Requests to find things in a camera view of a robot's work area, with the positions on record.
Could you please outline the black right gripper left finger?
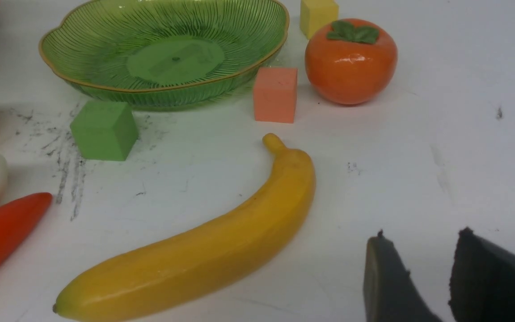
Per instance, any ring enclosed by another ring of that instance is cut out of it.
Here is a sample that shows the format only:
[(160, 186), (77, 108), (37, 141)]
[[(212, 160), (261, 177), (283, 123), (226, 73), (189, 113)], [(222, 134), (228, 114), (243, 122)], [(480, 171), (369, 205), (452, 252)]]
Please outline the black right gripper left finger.
[(423, 301), (394, 243), (379, 230), (367, 240), (363, 299), (368, 322), (439, 322)]

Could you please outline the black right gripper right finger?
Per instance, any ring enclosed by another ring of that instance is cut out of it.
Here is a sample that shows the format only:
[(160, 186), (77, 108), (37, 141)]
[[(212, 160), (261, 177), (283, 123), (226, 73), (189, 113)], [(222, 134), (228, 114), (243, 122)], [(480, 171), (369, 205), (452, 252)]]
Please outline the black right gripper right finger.
[(462, 229), (449, 290), (457, 322), (515, 322), (515, 254)]

